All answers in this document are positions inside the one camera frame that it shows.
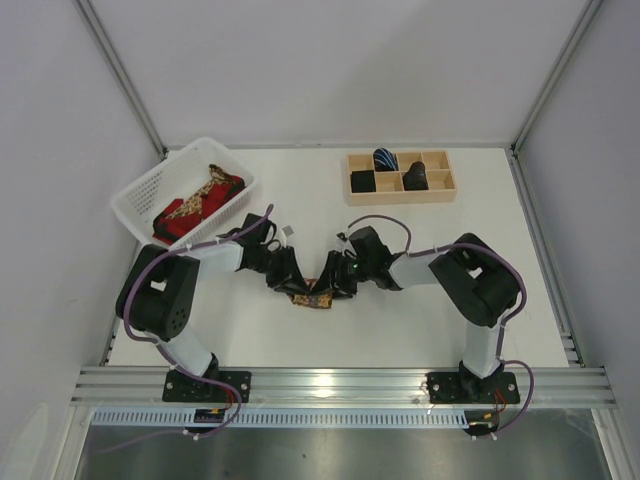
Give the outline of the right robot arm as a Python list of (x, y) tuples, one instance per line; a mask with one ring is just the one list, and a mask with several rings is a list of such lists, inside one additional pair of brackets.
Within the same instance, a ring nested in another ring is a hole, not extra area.
[(310, 295), (351, 298), (368, 281), (388, 291), (441, 286), (467, 320), (465, 350), (454, 376), (458, 392), (452, 400), (492, 400), (504, 372), (504, 328), (528, 300), (520, 273), (472, 233), (416, 253), (391, 252), (371, 226), (342, 239), (346, 246), (329, 252)]

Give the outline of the colourful patterned tie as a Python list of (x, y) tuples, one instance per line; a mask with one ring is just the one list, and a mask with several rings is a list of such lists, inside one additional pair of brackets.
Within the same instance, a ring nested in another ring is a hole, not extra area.
[(318, 296), (294, 294), (290, 295), (289, 299), (296, 306), (319, 310), (331, 309), (333, 303), (331, 294)]

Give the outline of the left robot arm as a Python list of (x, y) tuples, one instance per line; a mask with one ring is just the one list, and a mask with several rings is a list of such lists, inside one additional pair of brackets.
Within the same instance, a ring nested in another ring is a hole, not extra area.
[(131, 339), (153, 345), (180, 374), (221, 387), (217, 357), (188, 326), (200, 271), (250, 270), (276, 292), (305, 295), (310, 286), (285, 238), (266, 215), (248, 214), (241, 227), (209, 242), (175, 250), (148, 244), (119, 293), (116, 316)]

